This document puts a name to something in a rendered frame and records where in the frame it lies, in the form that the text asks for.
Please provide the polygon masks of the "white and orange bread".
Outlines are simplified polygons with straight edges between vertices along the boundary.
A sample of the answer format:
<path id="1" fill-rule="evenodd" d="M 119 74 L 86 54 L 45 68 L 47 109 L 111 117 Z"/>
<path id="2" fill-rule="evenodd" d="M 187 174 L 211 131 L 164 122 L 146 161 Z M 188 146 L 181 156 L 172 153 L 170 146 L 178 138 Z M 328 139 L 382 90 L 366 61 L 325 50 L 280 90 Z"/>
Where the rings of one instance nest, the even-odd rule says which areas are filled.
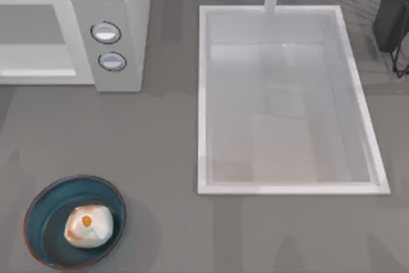
<path id="1" fill-rule="evenodd" d="M 92 249 L 107 243 L 114 233 L 111 211 L 102 205 L 76 207 L 68 216 L 64 238 L 74 247 Z"/>

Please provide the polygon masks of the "white sink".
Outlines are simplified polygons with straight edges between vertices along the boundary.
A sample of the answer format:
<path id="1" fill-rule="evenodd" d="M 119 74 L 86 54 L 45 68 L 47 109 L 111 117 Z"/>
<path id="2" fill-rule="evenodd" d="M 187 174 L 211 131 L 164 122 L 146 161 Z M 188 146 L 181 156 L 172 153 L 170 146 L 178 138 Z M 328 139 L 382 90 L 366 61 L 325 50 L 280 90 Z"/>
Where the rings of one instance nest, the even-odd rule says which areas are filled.
<path id="1" fill-rule="evenodd" d="M 201 6 L 197 192 L 388 195 L 338 5 Z"/>

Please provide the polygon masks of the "microwave oven door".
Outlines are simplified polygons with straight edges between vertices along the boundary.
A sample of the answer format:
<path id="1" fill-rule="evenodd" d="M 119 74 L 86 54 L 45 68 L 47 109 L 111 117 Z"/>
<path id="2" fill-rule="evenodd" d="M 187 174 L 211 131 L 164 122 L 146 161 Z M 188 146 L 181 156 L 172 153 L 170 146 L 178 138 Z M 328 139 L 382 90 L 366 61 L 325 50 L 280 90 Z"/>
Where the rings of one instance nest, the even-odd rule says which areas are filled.
<path id="1" fill-rule="evenodd" d="M 71 0 L 0 0 L 0 84 L 93 83 Z"/>

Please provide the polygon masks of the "dark blue bowl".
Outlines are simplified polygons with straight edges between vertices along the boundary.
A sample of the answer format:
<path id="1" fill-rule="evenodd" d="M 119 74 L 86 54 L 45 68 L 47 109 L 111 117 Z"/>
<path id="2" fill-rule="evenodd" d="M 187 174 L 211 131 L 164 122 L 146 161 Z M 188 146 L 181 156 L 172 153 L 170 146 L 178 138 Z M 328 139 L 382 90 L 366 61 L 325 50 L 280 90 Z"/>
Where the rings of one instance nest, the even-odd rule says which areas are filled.
<path id="1" fill-rule="evenodd" d="M 102 205 L 112 214 L 112 237 L 100 247 L 77 248 L 64 238 L 68 216 L 84 205 Z M 32 200 L 23 222 L 24 242 L 31 256 L 50 269 L 85 271 L 115 250 L 126 221 L 125 200 L 110 181 L 93 175 L 66 176 L 46 186 Z"/>

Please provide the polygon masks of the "round grey microwave knob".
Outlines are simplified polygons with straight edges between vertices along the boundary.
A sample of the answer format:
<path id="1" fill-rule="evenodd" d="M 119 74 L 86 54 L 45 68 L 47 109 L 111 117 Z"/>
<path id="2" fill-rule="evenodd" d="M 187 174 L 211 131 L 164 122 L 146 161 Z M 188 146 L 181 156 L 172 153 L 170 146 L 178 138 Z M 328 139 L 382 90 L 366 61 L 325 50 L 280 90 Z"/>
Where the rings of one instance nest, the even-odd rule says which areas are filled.
<path id="1" fill-rule="evenodd" d="M 121 39 L 121 30 L 117 25 L 103 21 L 92 25 L 91 35 L 99 43 L 114 44 Z"/>
<path id="2" fill-rule="evenodd" d="M 98 57 L 98 64 L 106 71 L 119 72 L 127 65 L 124 56 L 117 52 L 108 52 Z"/>

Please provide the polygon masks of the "pale microwave oven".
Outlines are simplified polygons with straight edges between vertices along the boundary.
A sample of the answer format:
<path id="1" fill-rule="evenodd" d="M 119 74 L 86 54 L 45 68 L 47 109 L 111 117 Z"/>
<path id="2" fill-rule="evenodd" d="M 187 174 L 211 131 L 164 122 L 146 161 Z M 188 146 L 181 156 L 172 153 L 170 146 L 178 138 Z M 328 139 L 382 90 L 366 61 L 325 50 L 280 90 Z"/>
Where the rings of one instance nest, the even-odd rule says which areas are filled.
<path id="1" fill-rule="evenodd" d="M 150 0 L 71 0 L 87 52 L 93 84 L 99 92 L 138 92 L 141 89 Z M 91 27 L 103 21 L 117 25 L 121 39 L 102 44 L 91 35 Z M 127 60 L 119 72 L 104 70 L 98 57 L 117 52 Z"/>

